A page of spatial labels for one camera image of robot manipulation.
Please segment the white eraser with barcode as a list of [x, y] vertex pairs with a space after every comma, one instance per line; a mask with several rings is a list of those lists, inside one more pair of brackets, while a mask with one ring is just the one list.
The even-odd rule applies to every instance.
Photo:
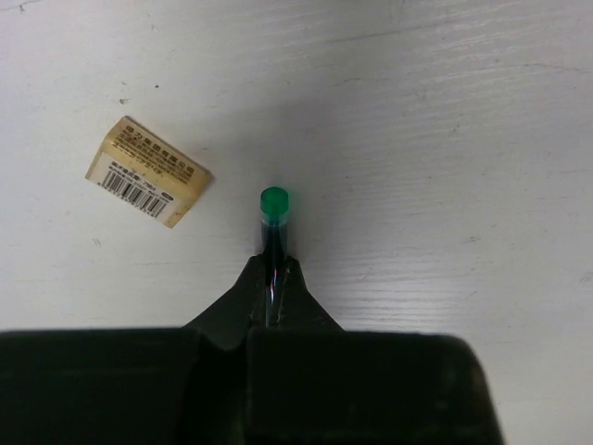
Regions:
[[124, 116], [103, 139], [85, 178], [172, 228], [207, 189], [212, 174]]

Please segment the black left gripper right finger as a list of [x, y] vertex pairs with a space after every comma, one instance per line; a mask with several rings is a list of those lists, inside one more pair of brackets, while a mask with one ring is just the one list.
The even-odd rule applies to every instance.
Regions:
[[310, 326], [310, 302], [288, 261], [277, 325], [246, 340], [246, 443], [499, 443], [486, 374], [465, 341]]

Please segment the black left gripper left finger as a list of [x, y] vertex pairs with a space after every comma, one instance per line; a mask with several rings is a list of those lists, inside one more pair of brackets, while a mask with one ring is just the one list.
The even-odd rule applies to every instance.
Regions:
[[245, 341], [265, 266], [173, 328], [11, 331], [1, 336], [5, 444], [242, 444]]

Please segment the green capped pen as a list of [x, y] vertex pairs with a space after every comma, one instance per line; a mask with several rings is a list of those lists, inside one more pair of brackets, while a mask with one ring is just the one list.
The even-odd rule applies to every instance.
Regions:
[[278, 186], [260, 194], [262, 257], [265, 265], [265, 325], [275, 324], [282, 296], [281, 278], [287, 257], [288, 192]]

